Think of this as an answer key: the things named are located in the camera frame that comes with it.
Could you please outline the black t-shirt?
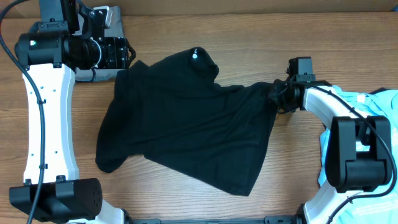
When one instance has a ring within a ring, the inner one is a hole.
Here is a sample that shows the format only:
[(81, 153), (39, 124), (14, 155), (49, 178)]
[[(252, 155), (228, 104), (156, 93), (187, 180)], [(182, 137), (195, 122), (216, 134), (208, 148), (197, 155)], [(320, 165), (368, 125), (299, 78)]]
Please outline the black t-shirt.
[(201, 47), (116, 75), (98, 133), (96, 165), (110, 173), (130, 156), (169, 167), (232, 195), (248, 196), (267, 152), (277, 108), (270, 83), (221, 86)]

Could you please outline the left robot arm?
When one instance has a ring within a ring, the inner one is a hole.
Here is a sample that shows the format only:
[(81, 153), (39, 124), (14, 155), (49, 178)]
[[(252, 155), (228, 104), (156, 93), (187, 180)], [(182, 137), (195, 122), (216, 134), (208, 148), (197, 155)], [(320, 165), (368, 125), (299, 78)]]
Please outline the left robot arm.
[(130, 223), (127, 211), (103, 198), (98, 179), (80, 178), (72, 135), (75, 77), (93, 83), (135, 59), (120, 8), (41, 1), (39, 9), (41, 20), (7, 50), (24, 76), (29, 109), (23, 184), (10, 188), (9, 201), (31, 221)]

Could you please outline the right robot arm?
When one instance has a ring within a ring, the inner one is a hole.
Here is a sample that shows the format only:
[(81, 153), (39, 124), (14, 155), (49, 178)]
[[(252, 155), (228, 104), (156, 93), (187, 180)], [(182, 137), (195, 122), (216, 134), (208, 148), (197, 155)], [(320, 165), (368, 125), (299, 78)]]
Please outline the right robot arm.
[(397, 166), (389, 120), (361, 114), (331, 84), (318, 81), (311, 57), (290, 59), (286, 72), (288, 78), (276, 80), (267, 97), (280, 114), (306, 110), (330, 130), (326, 181), (296, 215), (268, 216), (265, 223), (331, 223), (355, 199), (390, 194), (397, 182)]

